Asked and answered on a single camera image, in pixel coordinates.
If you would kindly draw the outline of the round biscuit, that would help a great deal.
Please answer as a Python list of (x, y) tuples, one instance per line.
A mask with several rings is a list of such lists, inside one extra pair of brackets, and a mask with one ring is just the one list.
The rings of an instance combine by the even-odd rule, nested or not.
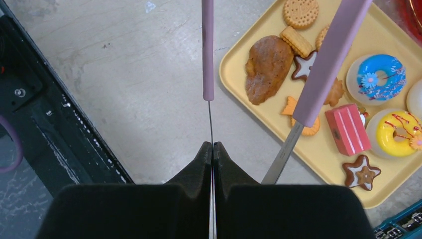
[(330, 25), (325, 26), (317, 35), (316, 39), (315, 39), (315, 46), (316, 46), (316, 50), (320, 51), (321, 45), (323, 43), (323, 40), (327, 34), (327, 31), (329, 30)]
[(286, 0), (282, 10), (285, 23), (295, 29), (310, 27), (319, 14), (317, 0)]

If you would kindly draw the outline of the red white cake slice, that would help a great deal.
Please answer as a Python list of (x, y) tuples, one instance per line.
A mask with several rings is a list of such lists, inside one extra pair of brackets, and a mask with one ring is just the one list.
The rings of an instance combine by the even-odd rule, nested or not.
[(348, 104), (325, 112), (339, 153), (353, 156), (372, 149), (357, 104)]

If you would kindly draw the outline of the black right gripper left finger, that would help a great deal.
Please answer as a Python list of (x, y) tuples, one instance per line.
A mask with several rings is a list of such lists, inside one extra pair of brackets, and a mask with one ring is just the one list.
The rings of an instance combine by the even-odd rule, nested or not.
[(63, 188), (39, 239), (207, 239), (212, 144), (161, 185), (79, 184)]

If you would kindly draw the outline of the blue glazed donut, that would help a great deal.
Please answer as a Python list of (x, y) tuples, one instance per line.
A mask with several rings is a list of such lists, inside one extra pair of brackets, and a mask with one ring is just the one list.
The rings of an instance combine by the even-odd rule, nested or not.
[(407, 84), (406, 68), (392, 55), (364, 55), (351, 64), (345, 84), (355, 101), (379, 106), (403, 90)]

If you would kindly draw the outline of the gingerbread star cookie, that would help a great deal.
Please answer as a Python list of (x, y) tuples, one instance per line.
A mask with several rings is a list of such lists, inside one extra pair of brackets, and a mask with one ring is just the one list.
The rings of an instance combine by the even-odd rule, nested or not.
[(374, 179), (382, 172), (380, 168), (371, 166), (368, 156), (364, 154), (359, 155), (353, 163), (343, 163), (342, 168), (346, 175), (346, 187), (361, 187), (366, 191), (373, 189)]

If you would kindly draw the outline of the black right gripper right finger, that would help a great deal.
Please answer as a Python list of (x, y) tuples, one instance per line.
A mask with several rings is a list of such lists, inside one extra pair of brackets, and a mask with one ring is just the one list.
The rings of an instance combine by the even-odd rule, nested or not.
[(372, 239), (360, 200), (333, 185), (262, 185), (213, 146), (219, 239)]

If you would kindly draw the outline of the yellow serving tray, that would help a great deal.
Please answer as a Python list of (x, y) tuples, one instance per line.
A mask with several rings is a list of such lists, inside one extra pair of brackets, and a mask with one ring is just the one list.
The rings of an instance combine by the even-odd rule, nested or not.
[[(261, 17), (245, 32), (223, 57), (219, 74), (224, 87), (242, 103), (255, 117), (271, 130), (280, 140), (285, 140), (291, 129), (291, 120), (281, 115), (287, 97), (298, 98), (304, 86), (303, 81), (287, 77), (277, 94), (260, 105), (253, 105), (245, 91), (245, 63), (249, 49), (260, 38), (277, 35), (286, 24), (282, 18), (282, 0), (275, 1)], [(371, 5), (353, 45), (338, 73), (338, 79), (345, 80), (350, 65), (366, 54), (386, 53), (397, 57), (407, 71), (407, 84), (402, 92), (380, 106), (367, 106), (370, 116), (383, 109), (405, 109), (406, 96), (412, 84), (422, 77), (421, 47), (375, 4)], [(339, 153), (330, 132), (324, 113), (330, 106), (322, 107), (319, 119), (320, 130), (314, 136), (302, 136), (294, 153), (328, 184), (342, 185), (345, 173), (344, 162), (353, 162), (355, 157)], [(374, 180), (374, 188), (366, 191), (353, 189), (367, 209), (383, 203), (399, 186), (412, 176), (422, 165), (421, 153), (397, 159), (385, 159), (366, 152), (372, 166), (381, 169)]]

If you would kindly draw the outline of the yellow glazed donut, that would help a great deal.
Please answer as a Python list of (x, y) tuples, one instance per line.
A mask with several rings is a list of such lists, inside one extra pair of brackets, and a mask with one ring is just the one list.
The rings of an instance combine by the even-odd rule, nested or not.
[(387, 159), (408, 157), (422, 150), (422, 120), (399, 109), (376, 113), (366, 131), (373, 154)]

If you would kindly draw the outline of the orange fish cookie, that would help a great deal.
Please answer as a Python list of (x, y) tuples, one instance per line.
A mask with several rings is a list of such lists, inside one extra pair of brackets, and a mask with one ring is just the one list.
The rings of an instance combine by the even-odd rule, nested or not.
[[(291, 126), (294, 126), (296, 120), (293, 118), (293, 112), (296, 108), (297, 100), (295, 100), (292, 96), (287, 96), (287, 103), (285, 107), (280, 112), (280, 115), (289, 116), (291, 120)], [(319, 116), (314, 121), (312, 127), (304, 127), (302, 131), (302, 135), (304, 136), (313, 136), (318, 133), (320, 129), (320, 119)]]

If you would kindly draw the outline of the white iced star cookie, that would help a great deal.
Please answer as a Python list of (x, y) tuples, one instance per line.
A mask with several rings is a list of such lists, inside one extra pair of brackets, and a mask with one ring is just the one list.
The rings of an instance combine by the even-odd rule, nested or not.
[(295, 70), (293, 71), (291, 78), (292, 80), (303, 80), (306, 81), (311, 67), (317, 57), (318, 51), (313, 50), (307, 57), (303, 58), (300, 55), (295, 55), (293, 62), (295, 64)]

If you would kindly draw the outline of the red three tier stand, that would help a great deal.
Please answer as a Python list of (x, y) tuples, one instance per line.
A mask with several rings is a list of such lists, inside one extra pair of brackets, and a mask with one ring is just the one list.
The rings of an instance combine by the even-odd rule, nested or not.
[(422, 41), (422, 0), (397, 0), (396, 5), (406, 29)]

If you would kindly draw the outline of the square scalloped biscuit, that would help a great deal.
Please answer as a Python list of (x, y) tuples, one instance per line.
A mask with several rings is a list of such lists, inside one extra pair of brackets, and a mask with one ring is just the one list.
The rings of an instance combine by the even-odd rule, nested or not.
[(291, 26), (281, 31), (280, 37), (302, 58), (308, 57), (314, 50), (312, 45)]

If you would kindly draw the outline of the pink handled metal tongs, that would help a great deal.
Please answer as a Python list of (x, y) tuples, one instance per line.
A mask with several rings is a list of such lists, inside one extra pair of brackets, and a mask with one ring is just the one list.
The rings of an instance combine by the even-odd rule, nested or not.
[[(275, 184), (304, 129), (318, 116), (323, 102), (371, 5), (370, 0), (343, 0), (331, 22), (324, 45), (310, 71), (293, 113), (296, 120), (262, 182)], [(203, 99), (214, 100), (213, 1), (202, 1)]]

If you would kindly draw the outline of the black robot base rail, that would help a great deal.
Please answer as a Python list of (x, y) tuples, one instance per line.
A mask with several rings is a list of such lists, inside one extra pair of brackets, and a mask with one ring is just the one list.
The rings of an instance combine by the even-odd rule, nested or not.
[(5, 1), (0, 113), (21, 139), (24, 161), (52, 196), (71, 184), (132, 183)]

